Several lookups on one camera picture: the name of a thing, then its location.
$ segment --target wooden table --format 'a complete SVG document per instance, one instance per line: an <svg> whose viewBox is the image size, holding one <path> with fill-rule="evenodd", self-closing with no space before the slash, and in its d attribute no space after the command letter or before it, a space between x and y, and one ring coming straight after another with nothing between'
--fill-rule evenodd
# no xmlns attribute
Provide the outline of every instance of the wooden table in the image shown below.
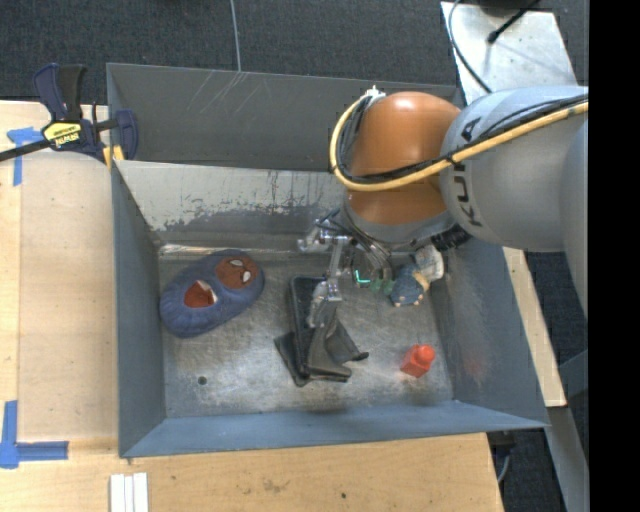
<svg viewBox="0 0 640 512"><path fill-rule="evenodd" d="M0 102L0 150L7 130L47 121L39 103ZM110 475L138 472L153 512L503 510L483 433L120 459L109 171L43 150L13 186L13 166L0 164L0 400L18 399L19 441L67 440L69 459L0 470L0 510L106 511ZM545 401L565 405L526 263L507 259Z"/></svg>

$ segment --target black cable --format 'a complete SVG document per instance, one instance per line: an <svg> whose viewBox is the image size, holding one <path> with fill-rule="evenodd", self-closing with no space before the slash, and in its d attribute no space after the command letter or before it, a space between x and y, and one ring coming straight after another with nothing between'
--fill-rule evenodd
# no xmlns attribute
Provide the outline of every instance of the black cable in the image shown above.
<svg viewBox="0 0 640 512"><path fill-rule="evenodd" d="M360 129L360 122L362 121L362 117L364 116L364 112L371 102L371 96L367 96L362 98L357 107L353 110L349 118L345 121L343 129L340 131L338 136L338 147L336 150L336 159L339 168L342 170L344 165L343 156L351 148L353 142L355 141L355 137Z"/></svg>
<svg viewBox="0 0 640 512"><path fill-rule="evenodd" d="M40 96L0 96L0 100L40 101Z"/></svg>
<svg viewBox="0 0 640 512"><path fill-rule="evenodd" d="M521 108L520 110L516 110L515 112L512 112L511 114L509 114L508 116L503 117L502 119L496 121L495 123L493 123L491 126L489 126L488 128L485 128L482 133L480 133L478 135L478 138L480 137L486 137L488 135L491 135L493 130L496 129L497 126L500 126L502 123L508 121L509 119L512 119L516 116L519 116L520 114L524 113L524 112L531 112L532 110L541 108L541 107L546 107L546 106L552 106L553 108L551 109L551 112L553 112L554 110L559 110L562 108L566 108L566 107L570 107L572 105L577 105L578 103L581 103L583 101L585 101L587 99L587 95L579 95L579 96L573 96L571 98L566 98L566 99L562 99L562 100L549 100L549 101L544 101L542 103L536 103L535 105L530 105L528 107L525 108ZM536 114L538 114L538 110L535 110L534 112L531 112L529 114L528 117L530 116L535 116ZM514 125L514 123L508 125L508 128L511 128Z"/></svg>
<svg viewBox="0 0 640 512"><path fill-rule="evenodd" d="M473 77L473 79L478 82L478 84L480 85L480 87L482 87L485 92L487 92L488 94L492 93L493 91L491 90L491 88L484 82L484 80L482 80L482 78L480 78L480 76L474 71L474 69L471 67L471 64L469 64L467 62L467 59L464 58L464 55L462 54L462 52L460 51L460 48L458 47L458 44L456 43L456 38L453 35L453 25L452 25L452 20L453 20L453 12L456 10L456 7L458 7L458 5L460 4L462 0L456 0L455 3L453 4L453 7L451 7L451 10L449 11L449 35L451 36L451 45L453 46L453 48L455 49L456 53L458 54L458 58L460 59L460 61L462 62L462 64L464 64L464 67L467 68L467 71L471 74L471 76Z"/></svg>
<svg viewBox="0 0 640 512"><path fill-rule="evenodd" d="M333 217L338 215L338 212L340 212L340 208L334 208L329 213L327 213L324 217L314 222L314 225L320 229L326 229L327 231L333 231L335 233L344 231L344 228L342 228L342 226L339 226L339 228L341 229L338 229L338 228L333 228L324 224L325 222L330 222L337 225L337 223L333 220Z"/></svg>
<svg viewBox="0 0 640 512"><path fill-rule="evenodd" d="M491 32L491 34L489 34L487 36L487 43L489 44L493 44L496 42L496 39L498 39L498 37L500 37L500 34L502 34L505 30L507 30L511 25L513 25L516 21L518 21L520 18L522 18L522 16L525 15L525 13L531 9L534 5L536 5L540 0L533 0L533 2L531 2L529 5L527 5L526 7L522 7L516 14L514 14L513 16L511 16L511 18L509 18L507 21L505 21L502 25L500 25L499 28L497 28L496 30L494 30L493 32Z"/></svg>
<svg viewBox="0 0 640 512"><path fill-rule="evenodd" d="M11 160L12 158L17 158L23 155L28 155L29 153L34 153L48 147L49 141L46 139L32 142L31 144L26 144L24 146L16 146L15 148L7 149L6 151L0 152L0 162Z"/></svg>

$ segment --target white cable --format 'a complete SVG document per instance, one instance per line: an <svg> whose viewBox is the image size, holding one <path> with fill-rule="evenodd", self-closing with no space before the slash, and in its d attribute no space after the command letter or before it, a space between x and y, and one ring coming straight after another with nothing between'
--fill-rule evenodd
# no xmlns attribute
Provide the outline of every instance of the white cable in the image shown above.
<svg viewBox="0 0 640 512"><path fill-rule="evenodd" d="M509 469L509 462L511 461L511 455L507 455L504 458L504 462L502 463L502 470L498 475L498 483L501 483L504 480L504 476L507 474L507 469Z"/></svg>
<svg viewBox="0 0 640 512"><path fill-rule="evenodd" d="M233 0L229 0L231 4L231 19L233 20L233 36L236 40L236 60L238 61L238 71L242 71L242 64L240 63L240 41L238 40L238 23L236 22L236 6Z"/></svg>

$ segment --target bin floor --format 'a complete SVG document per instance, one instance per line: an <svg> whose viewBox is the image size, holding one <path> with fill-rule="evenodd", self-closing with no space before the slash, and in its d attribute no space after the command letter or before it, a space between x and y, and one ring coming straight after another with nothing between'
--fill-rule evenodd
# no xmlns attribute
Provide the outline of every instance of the bin floor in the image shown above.
<svg viewBox="0 0 640 512"><path fill-rule="evenodd" d="M265 273L259 299L227 323L195 338L180 339L163 327L164 380L169 417L214 416L285 410L340 410L393 403L429 405L453 399L431 302L394 307L381 292L342 280L338 316L367 359L346 363L348 382L295 385L274 340L292 330L289 282L321 276L329 254L247 251ZM164 287L194 261L180 253L160 258ZM416 379L400 371L415 343L436 350L430 371Z"/></svg>

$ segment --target dark stain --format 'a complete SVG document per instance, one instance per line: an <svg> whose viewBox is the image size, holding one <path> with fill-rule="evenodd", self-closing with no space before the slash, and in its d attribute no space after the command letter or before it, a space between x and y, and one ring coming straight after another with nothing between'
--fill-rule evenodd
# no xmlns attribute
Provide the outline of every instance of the dark stain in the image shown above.
<svg viewBox="0 0 640 512"><path fill-rule="evenodd" d="M291 482L291 480L287 480L287 482L282 484L282 485L276 485L271 480L265 480L263 482L264 490L265 491L270 491L273 494L279 494L281 491L286 490L287 485L289 485L289 482Z"/></svg>
<svg viewBox="0 0 640 512"><path fill-rule="evenodd" d="M246 489L241 489L239 485L236 485L236 489L238 489L245 496L251 494L251 487L248 487Z"/></svg>

